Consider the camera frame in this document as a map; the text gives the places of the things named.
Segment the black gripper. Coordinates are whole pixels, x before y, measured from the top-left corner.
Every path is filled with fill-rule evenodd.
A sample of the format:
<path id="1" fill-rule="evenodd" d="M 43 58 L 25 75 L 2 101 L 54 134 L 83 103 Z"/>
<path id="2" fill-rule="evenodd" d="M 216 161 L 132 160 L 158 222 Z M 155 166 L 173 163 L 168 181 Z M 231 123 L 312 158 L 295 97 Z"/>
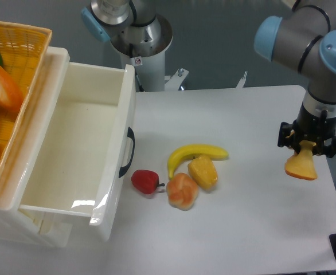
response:
<path id="1" fill-rule="evenodd" d="M 302 105 L 293 123 L 282 122 L 278 134 L 278 147 L 287 147 L 300 153 L 300 142 L 315 142 L 314 155 L 333 158 L 336 155 L 336 117 L 329 117 L 326 110 L 320 116 L 312 115 Z"/>

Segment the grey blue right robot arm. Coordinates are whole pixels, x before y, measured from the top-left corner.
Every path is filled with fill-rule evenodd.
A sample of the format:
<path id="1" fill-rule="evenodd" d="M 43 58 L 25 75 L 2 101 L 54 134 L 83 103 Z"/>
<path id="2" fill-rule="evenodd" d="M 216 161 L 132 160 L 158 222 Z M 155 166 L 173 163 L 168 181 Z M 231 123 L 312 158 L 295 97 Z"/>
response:
<path id="1" fill-rule="evenodd" d="M 298 117 L 280 125 L 278 146 L 300 152 L 314 142 L 314 155 L 336 154 L 336 1 L 295 1 L 292 16 L 268 17 L 254 50 L 309 80 Z"/>

